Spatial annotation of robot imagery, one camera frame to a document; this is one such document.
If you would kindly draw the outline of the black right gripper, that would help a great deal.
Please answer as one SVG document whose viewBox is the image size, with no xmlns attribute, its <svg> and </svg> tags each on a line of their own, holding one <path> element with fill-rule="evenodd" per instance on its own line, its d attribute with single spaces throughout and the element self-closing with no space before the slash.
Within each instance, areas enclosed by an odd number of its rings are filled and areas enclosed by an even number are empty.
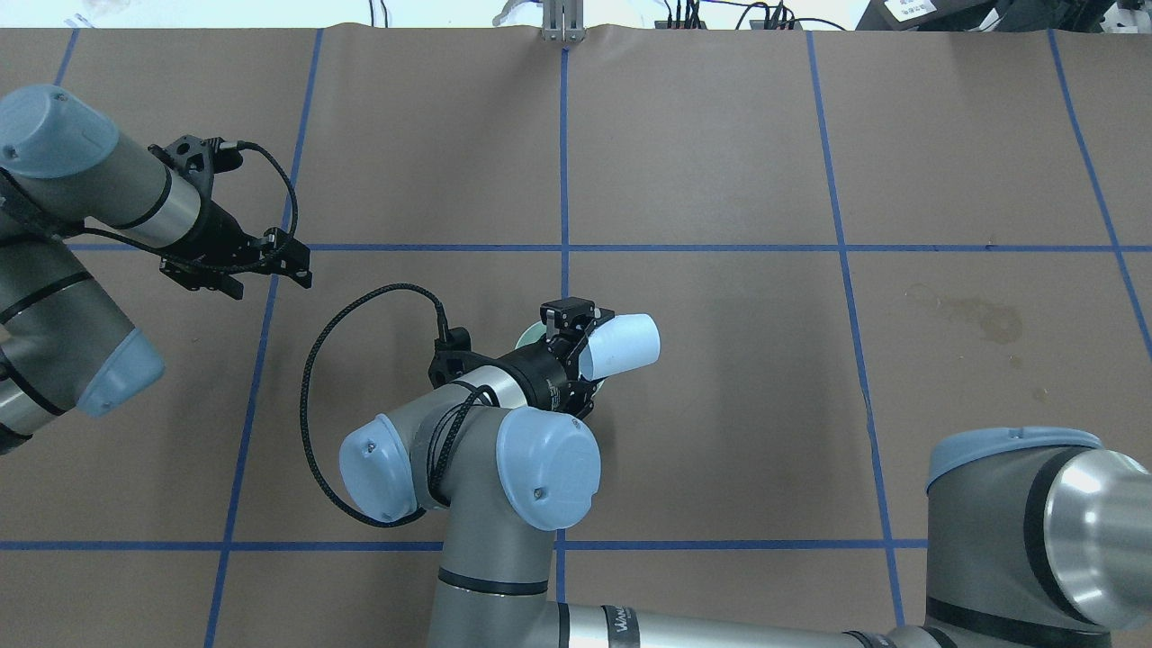
<svg viewBox="0 0 1152 648">
<path fill-rule="evenodd" d="M 559 410 L 575 419 L 588 417 L 605 379 L 581 379 L 558 356 L 578 356 L 592 333 L 615 316 L 612 309 L 597 307 L 583 297 L 563 297 L 540 306 L 544 340 L 508 354 L 514 376 L 524 379 L 526 406 Z"/>
</svg>

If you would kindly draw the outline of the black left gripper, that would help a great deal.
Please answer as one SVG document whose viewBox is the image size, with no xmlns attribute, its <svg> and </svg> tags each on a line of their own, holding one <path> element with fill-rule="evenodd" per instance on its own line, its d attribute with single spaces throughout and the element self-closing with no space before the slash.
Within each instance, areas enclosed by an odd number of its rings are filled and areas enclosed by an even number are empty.
<svg viewBox="0 0 1152 648">
<path fill-rule="evenodd" d="M 253 271 L 262 266 L 263 276 L 287 276 L 304 291 L 312 287 L 311 250 L 291 234 L 271 227 L 262 241 L 243 232 L 236 219 L 217 202 L 202 209 L 189 238 L 191 266 L 161 259 L 162 276 L 185 291 L 211 291 L 233 300 L 242 300 L 244 287 L 234 276 L 217 271 Z"/>
</svg>

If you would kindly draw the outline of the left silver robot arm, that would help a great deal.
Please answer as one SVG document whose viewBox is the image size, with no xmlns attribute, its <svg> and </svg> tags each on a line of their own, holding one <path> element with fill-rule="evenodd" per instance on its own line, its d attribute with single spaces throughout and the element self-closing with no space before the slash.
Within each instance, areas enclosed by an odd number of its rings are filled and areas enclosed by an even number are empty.
<svg viewBox="0 0 1152 648">
<path fill-rule="evenodd" d="M 238 300 L 242 274 L 288 276 L 310 287 L 310 250 L 291 221 L 248 234 L 212 196 L 238 168 L 247 140 L 185 135 L 141 145 L 65 86 L 3 96 L 3 453 L 69 410 L 99 419 L 156 383 L 160 353 L 94 279 L 68 240 L 115 239 L 156 255 L 185 291 Z"/>
</svg>

